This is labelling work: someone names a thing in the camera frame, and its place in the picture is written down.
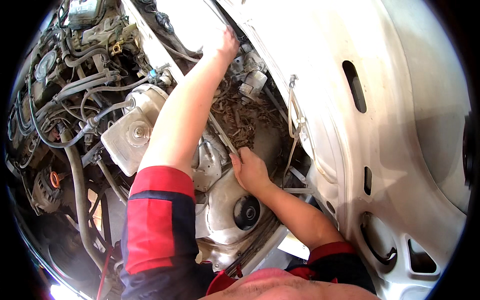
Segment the red and navy work shirt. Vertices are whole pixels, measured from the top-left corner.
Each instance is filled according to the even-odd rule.
[[[192,179],[156,166],[137,173],[130,191],[121,239],[125,284],[122,299],[198,299],[223,290],[234,279],[197,264]],[[348,283],[375,293],[355,250],[346,242],[320,246],[308,263],[287,269],[309,280]]]

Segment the red wire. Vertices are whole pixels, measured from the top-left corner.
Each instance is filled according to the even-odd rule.
[[[100,295],[102,294],[103,283],[105,282],[105,275],[107,274],[108,261],[110,260],[110,255],[112,254],[112,247],[110,246],[107,251],[107,258],[105,259],[105,265],[102,270],[102,278],[100,279],[100,286],[98,287],[98,293],[96,295],[96,300],[100,300]]]

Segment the car engine bay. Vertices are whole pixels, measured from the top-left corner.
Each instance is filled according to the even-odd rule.
[[[183,74],[201,58],[151,0],[133,2]],[[17,219],[59,277],[93,298],[119,299],[120,233],[135,173],[178,81],[144,52],[139,24],[111,0],[66,0],[19,74],[8,119],[7,166]],[[250,147],[284,188],[304,188],[310,158],[288,133],[288,109],[239,28],[240,49],[218,87],[192,158],[197,262],[235,276],[277,230],[275,215],[237,182],[228,154]]]

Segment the man's hand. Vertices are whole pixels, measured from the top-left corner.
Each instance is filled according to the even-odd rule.
[[[220,55],[229,64],[237,56],[239,42],[233,34],[230,26],[222,25],[215,28],[207,41],[205,42],[203,53],[204,57],[217,57]]]
[[[239,184],[257,198],[271,188],[276,188],[269,177],[264,161],[253,153],[249,148],[239,149],[241,160],[238,156],[230,153],[233,170]]]

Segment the mechanic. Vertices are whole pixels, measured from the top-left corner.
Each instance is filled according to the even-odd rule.
[[[239,43],[216,30],[203,57],[173,90],[130,191],[121,239],[123,299],[377,299],[350,244],[321,211],[274,185],[249,148],[230,154],[240,185],[310,249],[308,263],[263,269],[239,280],[197,264],[191,161],[210,106]]]

